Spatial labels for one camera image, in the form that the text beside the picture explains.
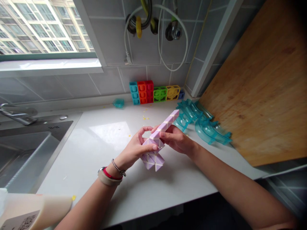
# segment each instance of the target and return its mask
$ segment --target qr code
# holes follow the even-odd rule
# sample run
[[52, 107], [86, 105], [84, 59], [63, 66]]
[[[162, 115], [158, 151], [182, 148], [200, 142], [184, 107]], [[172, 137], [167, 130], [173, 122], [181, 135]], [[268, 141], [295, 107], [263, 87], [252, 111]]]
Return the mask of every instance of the qr code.
[[21, 226], [18, 228], [18, 230], [26, 230], [33, 224], [33, 220], [35, 219], [36, 215], [29, 216], [25, 218], [21, 224]]

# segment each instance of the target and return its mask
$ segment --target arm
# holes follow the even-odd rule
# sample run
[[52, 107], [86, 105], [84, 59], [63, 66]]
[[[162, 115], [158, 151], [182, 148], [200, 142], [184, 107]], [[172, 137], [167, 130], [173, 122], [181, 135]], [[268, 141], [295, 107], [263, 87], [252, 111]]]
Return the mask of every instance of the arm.
[[[146, 140], [142, 135], [145, 131], [150, 130], [152, 130], [152, 127], [142, 127], [131, 138], [131, 141], [121, 154], [114, 159], [115, 164], [120, 170], [127, 170], [130, 168], [144, 153], [158, 150], [158, 146], [155, 144], [142, 146]], [[109, 164], [106, 171], [115, 178], [121, 177], [120, 173], [112, 163]], [[99, 179], [96, 179], [80, 201], [64, 217], [55, 229], [99, 229], [103, 216], [116, 188], [117, 186], [108, 186], [103, 184]]]
[[161, 132], [160, 138], [174, 150], [185, 153], [253, 229], [295, 227], [293, 214], [268, 191], [188, 138], [176, 126]]

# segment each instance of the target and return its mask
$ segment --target kitchen sink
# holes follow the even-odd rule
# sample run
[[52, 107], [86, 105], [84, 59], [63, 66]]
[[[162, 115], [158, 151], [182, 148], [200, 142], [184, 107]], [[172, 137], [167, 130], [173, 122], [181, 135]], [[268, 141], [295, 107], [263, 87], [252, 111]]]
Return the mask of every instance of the kitchen sink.
[[1, 122], [0, 188], [36, 193], [81, 115], [38, 117], [28, 126]]

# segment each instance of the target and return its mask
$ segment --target apartment building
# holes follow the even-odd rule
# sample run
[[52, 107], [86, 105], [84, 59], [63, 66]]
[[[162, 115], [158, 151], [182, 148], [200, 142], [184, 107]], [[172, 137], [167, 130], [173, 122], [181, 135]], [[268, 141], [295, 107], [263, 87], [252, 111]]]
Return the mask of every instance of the apartment building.
[[72, 0], [0, 0], [0, 54], [94, 52]]

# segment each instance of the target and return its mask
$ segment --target pink toy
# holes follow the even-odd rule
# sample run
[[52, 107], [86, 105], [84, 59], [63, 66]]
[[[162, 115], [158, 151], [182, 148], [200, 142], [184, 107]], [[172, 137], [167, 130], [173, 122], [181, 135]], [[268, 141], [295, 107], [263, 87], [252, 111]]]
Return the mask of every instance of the pink toy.
[[150, 169], [152, 166], [155, 166], [156, 171], [158, 171], [164, 164], [165, 160], [159, 154], [159, 151], [165, 146], [163, 142], [160, 140], [160, 132], [165, 132], [170, 125], [177, 119], [179, 116], [179, 110], [174, 110], [165, 121], [157, 128], [154, 133], [150, 135], [150, 137], [143, 143], [143, 145], [147, 144], [157, 144], [158, 150], [145, 153], [141, 156], [141, 159], [147, 169]]

